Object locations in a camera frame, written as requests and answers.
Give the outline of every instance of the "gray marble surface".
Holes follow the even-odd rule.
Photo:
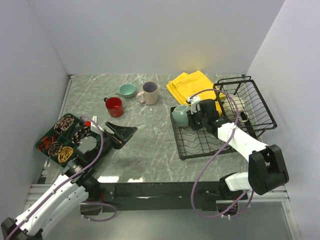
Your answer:
[[[179,103],[167,90],[168,81],[178,74],[93,74],[75,75],[65,102],[63,114],[98,116],[103,128],[109,121],[119,126],[138,130],[121,150],[112,150],[96,169],[94,176],[108,182],[190,182],[194,181],[210,157],[179,159],[170,119],[170,108]],[[207,75],[215,83],[223,77],[239,75]],[[145,82],[159,85],[160,97],[155,105],[139,104],[135,98],[124,99],[124,114],[110,117],[104,97],[117,96],[122,84],[131,83],[137,91]],[[46,183],[53,183],[62,168],[52,162]],[[218,181],[229,173],[245,172],[247,161],[239,153],[219,155],[207,168],[201,181]]]

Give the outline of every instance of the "yellow cloth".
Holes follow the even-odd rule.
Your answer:
[[[212,89],[214,84],[201,71],[196,71],[191,74],[181,73],[176,79],[169,81],[166,85],[169,92],[180,104],[187,104],[187,98],[205,89]],[[198,96],[201,100],[213,99],[216,100],[216,92],[205,91]],[[219,103],[215,102],[216,110],[220,116],[222,114]]]

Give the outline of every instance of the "light green cup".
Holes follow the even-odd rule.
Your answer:
[[[120,97],[124,97],[125,99],[130,99],[130,98],[133,98],[137,95],[136,94],[136,87],[133,86],[131,83],[123,84],[119,88],[119,91],[116,92],[115,94],[117,94]]]
[[[179,127],[188,127],[189,119],[187,116],[187,111],[190,109],[191,107],[188,105],[180,105],[173,110],[172,117]]]

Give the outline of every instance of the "white wall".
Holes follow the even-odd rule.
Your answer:
[[[0,33],[2,223],[24,210],[40,177],[45,158],[34,143],[57,120],[68,76],[25,0],[0,0]]]
[[[264,140],[282,148],[304,240],[320,237],[319,29],[320,1],[286,0],[247,73],[278,123]]]
[[[28,2],[69,74],[244,74],[284,0]]]

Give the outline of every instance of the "black dish rack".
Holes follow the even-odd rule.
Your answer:
[[[236,103],[238,108],[243,109],[240,114],[243,121],[239,121],[237,126],[253,138],[258,139],[266,130],[277,127],[266,101],[251,76],[223,78],[218,80],[213,87],[238,99]],[[223,97],[222,94],[219,94],[216,100],[220,104],[223,115],[234,121],[236,110],[231,100]],[[203,128],[194,131],[189,126],[179,127],[172,117],[174,109],[175,107],[170,109],[170,118],[181,160],[212,156],[222,147],[224,142],[215,138]],[[232,152],[235,152],[235,150],[228,146],[221,153]]]

